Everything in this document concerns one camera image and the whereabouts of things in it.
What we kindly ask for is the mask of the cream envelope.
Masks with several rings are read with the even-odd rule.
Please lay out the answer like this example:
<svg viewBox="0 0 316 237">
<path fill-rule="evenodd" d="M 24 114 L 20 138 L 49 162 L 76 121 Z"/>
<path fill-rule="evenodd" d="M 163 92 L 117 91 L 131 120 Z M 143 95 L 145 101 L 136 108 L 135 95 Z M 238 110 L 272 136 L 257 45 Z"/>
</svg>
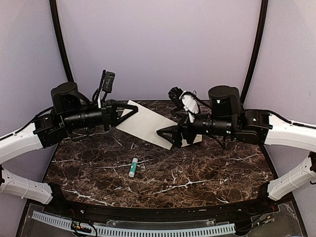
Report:
<svg viewBox="0 0 316 237">
<path fill-rule="evenodd" d="M 183 135 L 181 148 L 199 142 L 202 142 L 202 135 L 200 134 Z"/>
</svg>

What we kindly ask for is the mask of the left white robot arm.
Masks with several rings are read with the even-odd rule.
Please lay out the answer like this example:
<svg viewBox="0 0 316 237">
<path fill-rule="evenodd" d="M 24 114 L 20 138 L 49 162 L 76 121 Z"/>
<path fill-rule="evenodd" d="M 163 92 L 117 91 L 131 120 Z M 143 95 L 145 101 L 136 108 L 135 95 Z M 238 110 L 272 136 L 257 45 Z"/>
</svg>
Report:
<svg viewBox="0 0 316 237">
<path fill-rule="evenodd" d="M 52 89 L 53 106 L 37 114 L 24 127 L 0 139 L 0 162 L 58 144 L 76 129 L 102 125 L 105 131 L 116 127 L 138 112 L 138 108 L 116 100 L 92 102 L 78 91 L 75 82 Z M 20 198 L 49 204 L 59 215 L 66 215 L 70 205 L 63 200 L 57 185 L 39 183 L 0 169 L 0 191 Z"/>
</svg>

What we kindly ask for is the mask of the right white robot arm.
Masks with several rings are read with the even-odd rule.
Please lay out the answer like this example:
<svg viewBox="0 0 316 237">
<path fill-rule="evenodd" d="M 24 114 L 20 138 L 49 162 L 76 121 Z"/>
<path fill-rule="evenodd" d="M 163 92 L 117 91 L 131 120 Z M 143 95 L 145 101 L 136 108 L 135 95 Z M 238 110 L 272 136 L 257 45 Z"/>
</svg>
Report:
<svg viewBox="0 0 316 237">
<path fill-rule="evenodd" d="M 197 135 L 213 139 L 239 141 L 255 145 L 282 145 L 308 150 L 309 155 L 295 168 L 283 176 L 260 186 L 258 199 L 252 210 L 263 214 L 286 194 L 311 182 L 316 177 L 316 127 L 312 124 L 287 120 L 269 110 L 245 110 L 241 106 L 236 87 L 220 85 L 209 89 L 210 114 L 202 114 L 202 103 L 193 93 L 172 88 L 169 98 L 175 104 L 172 112 L 184 110 L 177 125 L 157 130 L 157 135 L 181 148 L 183 141 L 193 144 Z"/>
</svg>

